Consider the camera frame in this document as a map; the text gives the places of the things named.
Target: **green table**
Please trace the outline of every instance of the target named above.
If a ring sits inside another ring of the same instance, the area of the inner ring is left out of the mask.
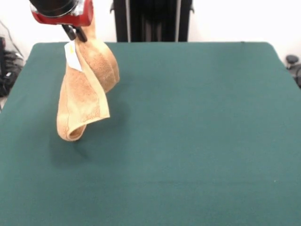
[[[0,114],[1,226],[299,226],[301,93],[267,43],[114,43],[111,118],[56,133],[64,43]]]

